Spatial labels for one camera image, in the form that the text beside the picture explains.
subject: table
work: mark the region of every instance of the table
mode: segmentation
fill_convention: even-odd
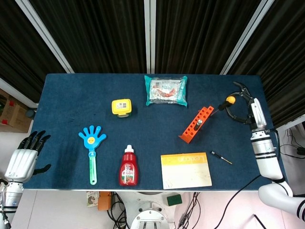
[[[156,74],[153,77],[182,77],[183,74]],[[229,118],[226,112],[210,117],[190,144],[182,134],[203,106],[217,107],[228,94],[239,91],[233,81],[244,83],[261,102],[267,127],[272,120],[259,76],[187,75],[187,107],[177,104],[146,106],[144,74],[48,74],[33,124],[33,130],[46,130],[51,138],[38,158],[36,168],[51,164],[43,175],[24,184],[32,189],[163,191],[160,155],[207,152],[211,187],[183,191],[238,190],[259,174],[250,142],[249,126]],[[111,102],[129,98],[132,115],[118,118]],[[245,116],[245,101],[238,98],[232,111]],[[89,183],[88,150],[78,133],[84,127],[100,125],[108,138],[97,148],[98,182]],[[119,168],[124,149],[131,144],[138,159],[139,183],[121,187]],[[233,162],[230,165],[210,154],[211,150]],[[248,190],[270,183],[261,177]]]

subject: yellow notepad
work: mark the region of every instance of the yellow notepad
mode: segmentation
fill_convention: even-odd
[[[163,189],[212,186],[206,153],[161,155]]]

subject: yellow box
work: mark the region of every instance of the yellow box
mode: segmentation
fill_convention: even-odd
[[[111,108],[112,113],[119,118],[128,117],[132,112],[132,102],[130,99],[113,100]]]

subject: black curtain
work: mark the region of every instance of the black curtain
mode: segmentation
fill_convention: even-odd
[[[145,73],[143,0],[30,0],[77,73]]]
[[[257,74],[275,127],[305,114],[305,2],[275,1],[229,74]]]
[[[65,72],[13,0],[0,7],[0,78],[38,102],[45,76]]]
[[[260,0],[158,0],[156,73],[219,74]]]

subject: yellow ball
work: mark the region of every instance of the yellow ball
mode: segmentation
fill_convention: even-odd
[[[231,103],[231,104],[234,104],[235,101],[236,101],[236,99],[235,99],[234,96],[229,96],[229,97],[226,98],[226,101],[228,101],[228,102]]]

